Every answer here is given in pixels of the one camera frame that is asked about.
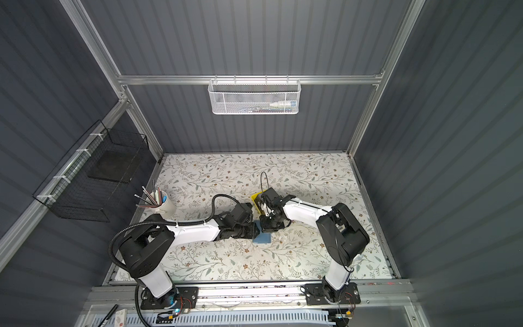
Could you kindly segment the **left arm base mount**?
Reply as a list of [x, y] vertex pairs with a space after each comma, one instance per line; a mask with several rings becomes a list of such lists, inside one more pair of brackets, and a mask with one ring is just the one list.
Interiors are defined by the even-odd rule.
[[148, 288], [145, 288], [138, 292], [140, 309], [195, 309], [199, 290], [198, 287], [175, 287], [160, 298], [155, 298], [152, 292]]

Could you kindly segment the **blue leather card holder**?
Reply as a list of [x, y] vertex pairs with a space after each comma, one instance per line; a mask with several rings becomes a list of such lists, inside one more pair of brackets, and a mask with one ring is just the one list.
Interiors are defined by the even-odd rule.
[[260, 233], [253, 239], [254, 244], [261, 244], [261, 245], [268, 245], [272, 242], [272, 234], [271, 233]]

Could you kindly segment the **yellow plastic card tray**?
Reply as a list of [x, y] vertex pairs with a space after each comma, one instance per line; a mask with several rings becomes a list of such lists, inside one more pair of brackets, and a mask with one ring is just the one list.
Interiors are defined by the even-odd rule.
[[262, 192], [258, 192], [256, 194], [253, 194], [251, 196], [251, 200], [254, 204], [254, 207], [256, 208], [256, 211], [258, 212], [259, 215], [265, 215], [264, 211], [261, 209], [260, 207], [260, 201], [258, 200], [258, 196], [262, 194]]

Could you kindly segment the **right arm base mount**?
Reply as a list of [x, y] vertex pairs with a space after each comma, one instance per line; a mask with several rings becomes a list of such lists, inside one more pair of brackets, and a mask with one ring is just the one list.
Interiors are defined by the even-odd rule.
[[300, 291], [309, 306], [315, 305], [349, 305], [354, 307], [361, 303], [356, 283], [346, 283], [340, 290], [334, 290], [327, 283], [307, 283], [300, 286]]

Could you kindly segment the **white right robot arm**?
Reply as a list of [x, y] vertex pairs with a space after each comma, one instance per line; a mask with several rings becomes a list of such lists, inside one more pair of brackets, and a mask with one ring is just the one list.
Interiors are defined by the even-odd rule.
[[331, 257], [322, 279], [325, 293], [338, 293], [348, 283], [349, 266], [370, 243], [369, 234], [349, 207], [338, 203], [333, 207], [305, 202], [293, 195], [280, 196], [269, 188], [253, 196], [263, 232], [278, 232], [300, 222], [318, 230]]

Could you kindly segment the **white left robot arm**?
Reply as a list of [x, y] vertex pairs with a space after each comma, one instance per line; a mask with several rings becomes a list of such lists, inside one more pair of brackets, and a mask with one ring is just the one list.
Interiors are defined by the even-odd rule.
[[255, 239], [260, 230], [253, 220], [252, 205], [239, 203], [228, 212], [206, 221], [168, 222], [151, 215], [114, 237], [122, 256], [121, 268], [146, 287], [155, 298], [175, 293], [175, 286], [161, 266], [170, 248], [188, 243], [209, 243], [229, 238]]

